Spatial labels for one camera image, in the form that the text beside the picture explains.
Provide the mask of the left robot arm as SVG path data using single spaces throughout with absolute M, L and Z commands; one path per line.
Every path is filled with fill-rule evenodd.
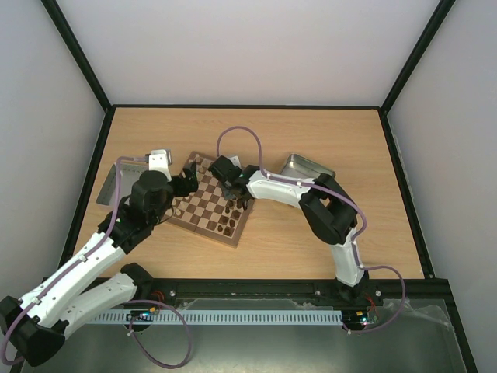
M 197 192 L 196 164 L 183 168 L 178 176 L 167 172 L 167 163 L 149 166 L 133 184 L 130 195 L 115 197 L 113 211 L 67 263 L 21 298 L 2 299 L 3 364 L 45 363 L 78 329 L 115 306 L 166 306 L 151 299 L 153 278 L 137 263 L 125 265 L 98 286 L 91 284 L 152 234 L 174 198 Z

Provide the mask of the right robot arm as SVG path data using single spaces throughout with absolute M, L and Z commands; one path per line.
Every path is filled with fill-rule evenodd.
M 365 296 L 369 275 L 356 247 L 358 207 L 334 176 L 299 179 L 254 165 L 241 169 L 223 155 L 209 171 L 238 200 L 273 200 L 299 208 L 315 236 L 331 247 L 337 295 L 350 305 Z

